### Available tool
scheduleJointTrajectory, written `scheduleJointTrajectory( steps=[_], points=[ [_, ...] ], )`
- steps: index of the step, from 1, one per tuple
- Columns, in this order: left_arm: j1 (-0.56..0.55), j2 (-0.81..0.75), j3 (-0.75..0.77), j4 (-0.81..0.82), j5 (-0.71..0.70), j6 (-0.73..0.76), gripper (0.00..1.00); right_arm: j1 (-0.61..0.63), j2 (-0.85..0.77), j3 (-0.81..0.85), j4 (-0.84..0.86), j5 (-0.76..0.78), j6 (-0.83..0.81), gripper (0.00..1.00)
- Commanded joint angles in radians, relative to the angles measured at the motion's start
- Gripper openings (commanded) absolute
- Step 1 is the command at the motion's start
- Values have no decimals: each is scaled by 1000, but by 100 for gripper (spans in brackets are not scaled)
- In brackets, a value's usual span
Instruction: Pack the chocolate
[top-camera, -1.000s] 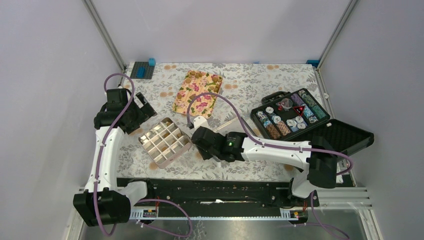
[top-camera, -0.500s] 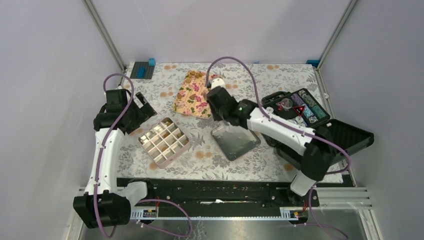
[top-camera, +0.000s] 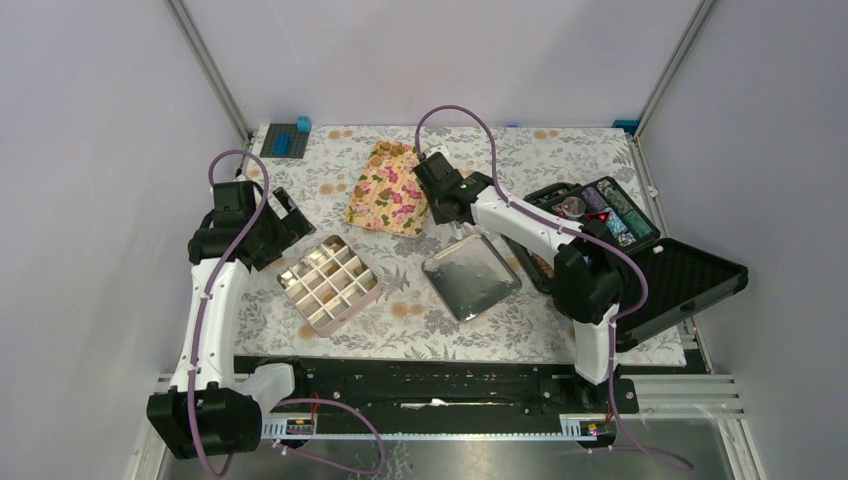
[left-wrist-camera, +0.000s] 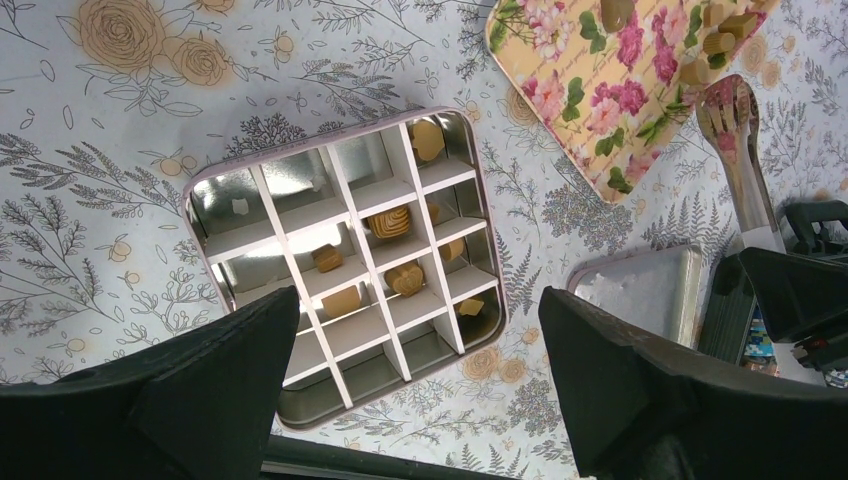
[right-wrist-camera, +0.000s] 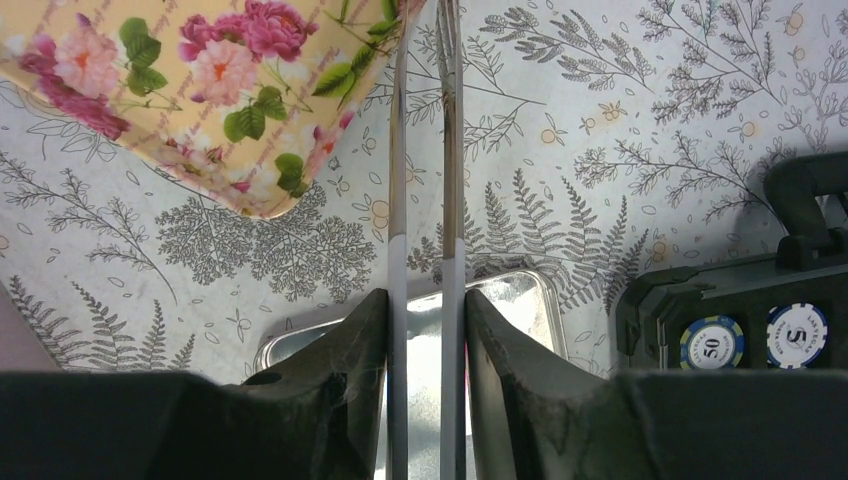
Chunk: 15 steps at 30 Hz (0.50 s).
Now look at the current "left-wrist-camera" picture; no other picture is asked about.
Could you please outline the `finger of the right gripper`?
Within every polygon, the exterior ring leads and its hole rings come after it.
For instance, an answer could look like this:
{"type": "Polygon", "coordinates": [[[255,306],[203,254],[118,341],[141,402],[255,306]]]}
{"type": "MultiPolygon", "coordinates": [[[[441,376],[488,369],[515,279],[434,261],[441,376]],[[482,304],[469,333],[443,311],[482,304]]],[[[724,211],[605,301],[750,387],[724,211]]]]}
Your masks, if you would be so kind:
{"type": "Polygon", "coordinates": [[[739,254],[770,338],[798,343],[847,332],[847,265],[750,247],[739,254]]]}

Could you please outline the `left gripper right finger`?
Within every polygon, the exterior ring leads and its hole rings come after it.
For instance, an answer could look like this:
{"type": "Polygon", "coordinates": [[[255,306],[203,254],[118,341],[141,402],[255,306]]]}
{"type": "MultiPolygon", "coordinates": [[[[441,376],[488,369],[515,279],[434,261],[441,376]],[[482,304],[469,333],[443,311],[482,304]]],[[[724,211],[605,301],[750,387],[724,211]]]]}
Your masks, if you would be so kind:
{"type": "Polygon", "coordinates": [[[538,316],[581,475],[846,477],[845,391],[731,365],[553,287],[538,316]]]}

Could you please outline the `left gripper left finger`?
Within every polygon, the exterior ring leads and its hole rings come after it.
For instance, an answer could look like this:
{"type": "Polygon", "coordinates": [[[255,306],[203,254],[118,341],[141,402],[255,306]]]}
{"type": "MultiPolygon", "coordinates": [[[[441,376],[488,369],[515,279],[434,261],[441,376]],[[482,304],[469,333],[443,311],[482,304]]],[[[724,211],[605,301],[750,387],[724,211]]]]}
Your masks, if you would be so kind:
{"type": "Polygon", "coordinates": [[[5,479],[255,479],[295,340],[276,290],[49,384],[1,390],[5,479]]]}

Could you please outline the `silver tin lid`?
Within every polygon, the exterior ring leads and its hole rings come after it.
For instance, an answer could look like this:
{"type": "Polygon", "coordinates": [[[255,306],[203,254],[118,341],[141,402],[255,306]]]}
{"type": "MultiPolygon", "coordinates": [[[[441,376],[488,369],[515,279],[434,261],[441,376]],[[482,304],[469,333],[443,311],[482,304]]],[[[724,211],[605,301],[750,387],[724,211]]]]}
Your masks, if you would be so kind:
{"type": "Polygon", "coordinates": [[[634,326],[693,348],[702,261],[696,245],[634,254],[576,271],[567,290],[634,326]]]}

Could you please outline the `silver metal tongs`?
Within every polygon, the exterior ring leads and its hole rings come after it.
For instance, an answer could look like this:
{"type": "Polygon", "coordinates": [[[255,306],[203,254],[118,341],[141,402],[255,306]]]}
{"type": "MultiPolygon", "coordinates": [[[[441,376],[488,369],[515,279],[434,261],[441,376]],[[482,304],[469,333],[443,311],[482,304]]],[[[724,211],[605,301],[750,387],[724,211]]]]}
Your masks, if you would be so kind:
{"type": "Polygon", "coordinates": [[[759,107],[751,87],[738,74],[724,77],[704,91],[695,113],[723,165],[742,244],[784,253],[759,162],[759,107]]]}

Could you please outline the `compartmented metal chocolate tin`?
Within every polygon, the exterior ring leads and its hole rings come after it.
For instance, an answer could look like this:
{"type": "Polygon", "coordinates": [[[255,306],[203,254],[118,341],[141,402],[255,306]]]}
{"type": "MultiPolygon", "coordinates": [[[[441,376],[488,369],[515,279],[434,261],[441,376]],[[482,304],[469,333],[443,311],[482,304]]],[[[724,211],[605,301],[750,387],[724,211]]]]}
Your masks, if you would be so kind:
{"type": "Polygon", "coordinates": [[[229,311],[299,298],[276,407],[332,420],[474,354],[508,317],[470,118],[411,110],[201,170],[183,216],[229,311]]]}

